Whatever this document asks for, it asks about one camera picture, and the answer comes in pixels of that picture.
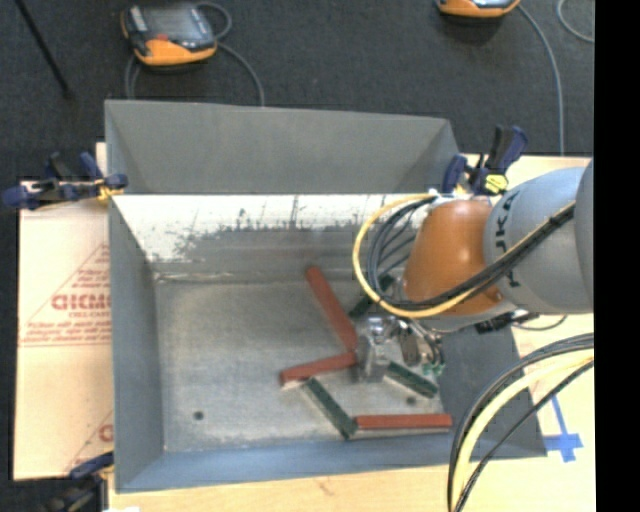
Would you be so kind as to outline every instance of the clamp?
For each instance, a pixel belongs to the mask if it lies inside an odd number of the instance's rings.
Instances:
[[[47,159],[44,179],[29,185],[10,187],[2,193],[3,203],[16,209],[36,210],[44,206],[96,198],[106,201],[114,194],[121,194],[129,184],[125,174],[104,176],[95,159],[88,152],[80,154],[82,174],[73,176],[58,152]],[[63,176],[72,176],[65,181]]]
[[[103,453],[72,469],[69,479],[79,482],[37,507],[37,512],[77,512],[97,500],[95,510],[108,508],[107,480],[101,472],[114,464],[113,452]]]
[[[470,192],[474,195],[496,196],[504,193],[509,184],[506,173],[513,162],[518,160],[528,144],[525,133],[517,126],[505,129],[496,127],[493,146],[485,159],[480,159],[475,167],[467,163],[466,157],[457,154],[449,162],[442,181],[442,193],[452,193],[466,173]]]

